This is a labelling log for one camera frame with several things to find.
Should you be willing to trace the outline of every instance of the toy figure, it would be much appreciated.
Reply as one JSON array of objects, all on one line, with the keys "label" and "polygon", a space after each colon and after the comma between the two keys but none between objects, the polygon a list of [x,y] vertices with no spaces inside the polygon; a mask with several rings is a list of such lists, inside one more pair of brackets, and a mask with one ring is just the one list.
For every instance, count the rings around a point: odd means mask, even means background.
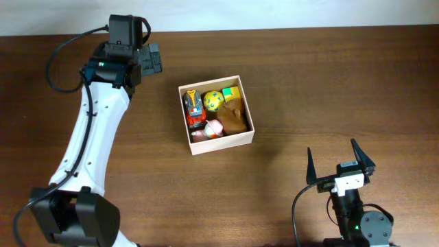
[{"label": "toy figure", "polygon": [[237,86],[222,89],[222,94],[224,95],[226,103],[232,99],[241,99],[241,94],[239,93],[239,88]]},{"label": "toy figure", "polygon": [[224,96],[218,91],[209,91],[204,96],[204,106],[210,112],[216,113],[224,103]]},{"label": "toy figure", "polygon": [[203,108],[200,92],[190,90],[183,96],[186,105],[186,119],[190,128],[203,126],[206,121],[206,112]]},{"label": "toy figure", "polygon": [[224,132],[227,135],[247,131],[242,99],[232,99],[228,103],[224,103],[218,110],[217,118],[223,125]]},{"label": "toy figure", "polygon": [[193,142],[206,141],[208,139],[215,139],[223,137],[222,125],[218,120],[207,120],[207,124],[203,130],[197,130],[191,133]]}]

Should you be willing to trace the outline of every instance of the wooden table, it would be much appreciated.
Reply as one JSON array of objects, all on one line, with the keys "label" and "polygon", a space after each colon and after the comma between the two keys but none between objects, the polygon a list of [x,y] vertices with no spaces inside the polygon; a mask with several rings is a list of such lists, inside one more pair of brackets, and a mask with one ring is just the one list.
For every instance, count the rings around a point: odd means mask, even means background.
[{"label": "wooden table", "polygon": [[[51,90],[44,68],[70,36],[0,38],[0,245],[32,187],[45,187],[66,150],[80,93]],[[52,69],[72,87],[107,35],[69,45]],[[356,138],[377,164],[364,202],[395,217],[401,246],[439,242],[439,26],[154,33],[164,72],[143,78],[117,130],[106,198],[121,230],[145,245],[263,246],[294,242],[291,204],[306,185],[307,147],[318,176],[354,159]],[[177,87],[240,75],[253,143],[192,156]],[[298,203],[302,240],[339,237],[328,194]],[[30,213],[30,246],[46,246]]]}]

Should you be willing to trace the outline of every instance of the black bracket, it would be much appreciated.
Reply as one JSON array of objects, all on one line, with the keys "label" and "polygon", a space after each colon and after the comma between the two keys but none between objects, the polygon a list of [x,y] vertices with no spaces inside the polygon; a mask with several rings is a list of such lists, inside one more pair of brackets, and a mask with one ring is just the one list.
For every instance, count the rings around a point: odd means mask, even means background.
[{"label": "black bracket", "polygon": [[[143,38],[142,23],[148,31]],[[109,41],[97,47],[82,70],[88,83],[108,82],[115,89],[123,87],[131,99],[143,76],[163,71],[158,44],[145,44],[151,29],[141,17],[112,14],[109,32]]]},{"label": "black bracket", "polygon": [[335,186],[335,178],[339,178],[345,174],[355,171],[361,171],[364,174],[364,184],[368,184],[370,182],[369,176],[373,175],[373,172],[375,171],[375,164],[363,152],[363,150],[361,150],[354,139],[351,139],[351,143],[356,162],[338,164],[337,174],[322,178],[317,178],[311,149],[308,148],[307,184],[311,185],[321,181],[321,183],[317,185],[318,193],[329,192]]},{"label": "black bracket", "polygon": [[[46,189],[34,188],[31,198]],[[31,207],[46,240],[67,246],[110,247],[120,225],[118,208],[89,187],[80,192],[57,190]]]}]

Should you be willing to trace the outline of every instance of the pink box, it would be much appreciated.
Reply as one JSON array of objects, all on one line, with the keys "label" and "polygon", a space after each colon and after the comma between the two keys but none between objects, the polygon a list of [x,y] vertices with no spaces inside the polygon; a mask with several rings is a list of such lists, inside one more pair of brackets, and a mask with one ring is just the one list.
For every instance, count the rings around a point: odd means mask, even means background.
[{"label": "pink box", "polygon": [[[246,118],[248,122],[248,127],[250,128],[247,132],[239,133],[230,135],[227,137],[220,137],[217,139],[212,139],[208,141],[201,141],[198,143],[191,142],[191,137],[189,133],[189,127],[187,125],[186,120],[186,110],[185,105],[183,104],[182,97],[188,90],[197,90],[201,94],[210,91],[210,90],[216,90],[221,92],[223,88],[231,87],[231,86],[238,86],[239,93],[241,94],[241,98],[244,101],[244,106],[246,107]],[[242,88],[241,84],[241,78],[239,75],[236,76],[230,76],[227,78],[221,78],[216,80],[210,80],[206,82],[198,82],[190,85],[185,86],[179,86],[178,87],[178,93],[180,95],[180,103],[181,103],[181,109],[183,112],[183,119],[185,121],[186,126],[186,134],[189,141],[189,147],[191,148],[192,155],[196,154],[202,154],[205,152],[211,152],[216,150],[221,150],[224,148],[231,148],[238,145],[244,145],[252,143],[253,135],[254,135],[254,126],[252,117],[250,115],[250,110],[248,109],[246,95],[244,94],[244,89]]]}]

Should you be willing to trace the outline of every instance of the yellow block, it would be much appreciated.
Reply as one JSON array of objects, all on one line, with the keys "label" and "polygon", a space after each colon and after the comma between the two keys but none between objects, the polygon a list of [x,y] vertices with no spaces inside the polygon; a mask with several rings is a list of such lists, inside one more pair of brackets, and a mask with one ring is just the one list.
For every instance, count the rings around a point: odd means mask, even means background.
[{"label": "yellow block", "polygon": [[239,88],[237,86],[222,89],[222,95],[224,95],[226,102],[229,102],[232,99],[241,99]]}]

